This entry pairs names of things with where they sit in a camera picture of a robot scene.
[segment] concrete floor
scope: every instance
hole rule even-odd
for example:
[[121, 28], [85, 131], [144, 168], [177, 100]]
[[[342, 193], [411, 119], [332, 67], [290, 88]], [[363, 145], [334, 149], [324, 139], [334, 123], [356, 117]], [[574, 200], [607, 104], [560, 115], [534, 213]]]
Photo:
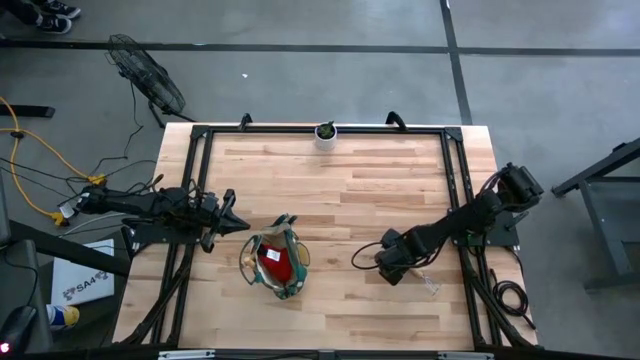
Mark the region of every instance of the concrete floor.
[[[125, 33], [138, 41], [251, 44], [446, 45], [437, 0], [74, 0], [83, 18], [67, 38], [43, 37], [9, 15], [9, 37], [103, 41]], [[460, 46], [638, 48], [634, 0], [450, 0]], [[104, 51], [0, 50], [0, 95], [46, 104], [52, 120], [22, 119], [80, 169], [118, 156], [135, 129], [129, 84]], [[460, 124], [448, 55], [152, 52], [183, 92], [185, 114], [202, 121], [380, 123], [399, 112], [412, 124]], [[462, 56], [473, 123], [490, 127], [499, 165], [526, 165], [545, 190], [640, 133], [640, 58]], [[138, 93], [145, 124], [130, 160], [154, 159], [162, 131]], [[0, 140], [8, 156], [12, 140]], [[22, 142], [17, 161], [70, 173], [39, 144]], [[126, 161], [112, 162], [115, 169]], [[111, 179], [146, 181], [150, 164]], [[38, 179], [65, 191], [64, 183]], [[38, 204], [61, 197], [25, 183]], [[10, 215], [58, 233], [5, 181]], [[82, 234], [86, 242], [107, 230]], [[540, 344], [554, 350], [638, 357], [640, 293], [589, 295], [585, 280], [611, 272], [579, 194], [542, 203], [519, 225], [527, 292]]]

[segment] wooden table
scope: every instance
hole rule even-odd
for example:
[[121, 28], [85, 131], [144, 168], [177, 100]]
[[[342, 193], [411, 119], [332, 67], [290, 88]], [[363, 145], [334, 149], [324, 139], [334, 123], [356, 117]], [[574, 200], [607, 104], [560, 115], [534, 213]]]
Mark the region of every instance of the wooden table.
[[[163, 187], [180, 186], [191, 127], [167, 124], [156, 168], [156, 175], [164, 174]], [[491, 140], [484, 126], [462, 130], [477, 190], [496, 170]], [[450, 243], [423, 269], [441, 284], [435, 296], [411, 274], [392, 287], [377, 271], [350, 264], [356, 249], [379, 240], [389, 227], [403, 232], [446, 213], [449, 198], [438, 138], [338, 137], [337, 147], [325, 153], [314, 148], [308, 134], [215, 135], [206, 190], [221, 196], [225, 189], [235, 189], [234, 212], [252, 230], [220, 238], [211, 254], [196, 250], [180, 347], [472, 349], [460, 263]], [[202, 143], [193, 177], [199, 172]], [[452, 156], [458, 173], [455, 151]], [[459, 198], [464, 203], [462, 193]], [[237, 265], [244, 241], [283, 213], [298, 215], [295, 230], [311, 253], [305, 288], [286, 301], [261, 285], [249, 286]], [[375, 251], [365, 251], [358, 261], [372, 262]], [[166, 252], [166, 245], [153, 245], [133, 260], [114, 341], [129, 335], [156, 300]], [[487, 259], [500, 280], [524, 285], [510, 253], [490, 248]], [[489, 339], [486, 310], [477, 301]], [[172, 303], [168, 309], [164, 335]], [[536, 342], [523, 319], [509, 319]]]

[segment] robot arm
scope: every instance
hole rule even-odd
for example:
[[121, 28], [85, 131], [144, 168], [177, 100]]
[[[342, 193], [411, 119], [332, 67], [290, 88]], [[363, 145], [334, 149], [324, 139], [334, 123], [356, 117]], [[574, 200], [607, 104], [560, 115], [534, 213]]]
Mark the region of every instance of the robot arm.
[[[191, 196], [191, 191], [181, 187], [155, 191], [154, 185], [160, 179], [159, 176], [152, 185], [145, 187], [154, 189], [146, 194], [140, 194], [142, 190], [129, 193], [111, 190], [103, 185], [87, 186], [82, 190], [76, 210], [85, 214], [117, 211], [136, 215], [138, 219], [123, 220], [123, 223], [134, 228], [134, 241], [199, 243], [207, 253], [213, 250], [213, 240], [217, 234], [224, 236], [249, 229], [249, 224], [231, 210], [236, 201], [232, 189], [226, 191], [224, 202], [220, 205], [214, 193], [196, 191]], [[203, 227], [210, 228], [204, 236]]]
[[[498, 191], [492, 188], [498, 185]], [[417, 225], [400, 235], [393, 229], [382, 238], [383, 250], [375, 255], [380, 275], [396, 285], [410, 268], [426, 266], [450, 237], [487, 232], [502, 211], [522, 212], [540, 201], [543, 193], [525, 167], [511, 163], [494, 174], [475, 199], [429, 225]]]

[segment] fan cage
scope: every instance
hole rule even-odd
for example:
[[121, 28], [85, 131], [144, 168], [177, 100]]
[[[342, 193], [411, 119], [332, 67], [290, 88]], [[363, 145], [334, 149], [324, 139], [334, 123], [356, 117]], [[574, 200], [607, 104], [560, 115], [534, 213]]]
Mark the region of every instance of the fan cage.
[[186, 102], [167, 71], [131, 37], [109, 37], [109, 56], [120, 74], [165, 113], [179, 114]]

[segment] white pot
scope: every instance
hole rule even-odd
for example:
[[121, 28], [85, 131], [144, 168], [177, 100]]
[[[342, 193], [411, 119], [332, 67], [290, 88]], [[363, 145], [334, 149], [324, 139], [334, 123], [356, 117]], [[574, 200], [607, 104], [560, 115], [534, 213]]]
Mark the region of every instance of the white pot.
[[317, 127], [314, 130], [314, 133], [316, 135], [315, 144], [316, 144], [316, 147], [318, 149], [324, 150], [324, 151], [329, 151], [329, 150], [333, 149], [334, 147], [336, 147], [336, 142], [338, 141], [338, 129], [336, 129], [335, 126], [333, 126], [333, 137], [331, 139], [323, 139], [320, 136], [318, 136], [318, 128]]

